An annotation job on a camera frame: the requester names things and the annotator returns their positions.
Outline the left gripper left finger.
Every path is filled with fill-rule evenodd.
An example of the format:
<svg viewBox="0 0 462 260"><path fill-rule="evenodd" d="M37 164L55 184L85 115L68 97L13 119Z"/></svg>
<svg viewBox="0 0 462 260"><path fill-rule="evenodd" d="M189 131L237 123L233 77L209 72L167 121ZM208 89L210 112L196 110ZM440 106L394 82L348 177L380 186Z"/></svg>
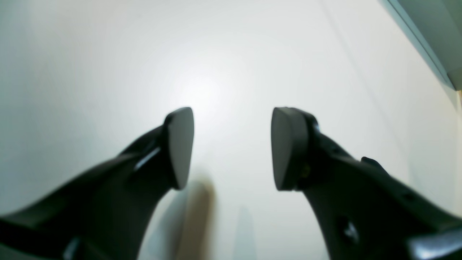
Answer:
<svg viewBox="0 0 462 260"><path fill-rule="evenodd" d="M169 113L119 155L3 215L1 244L45 259L137 259L157 204L187 184L194 131L190 107Z"/></svg>

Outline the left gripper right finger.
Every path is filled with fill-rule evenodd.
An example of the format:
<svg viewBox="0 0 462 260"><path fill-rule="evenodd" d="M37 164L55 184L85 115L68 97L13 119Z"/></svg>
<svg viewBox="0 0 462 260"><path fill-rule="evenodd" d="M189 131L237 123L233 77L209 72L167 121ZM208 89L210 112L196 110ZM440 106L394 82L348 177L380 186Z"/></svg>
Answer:
<svg viewBox="0 0 462 260"><path fill-rule="evenodd" d="M356 160L323 135L316 118L274 108L274 181L300 191L331 260L460 260L461 218L390 176L375 160Z"/></svg>

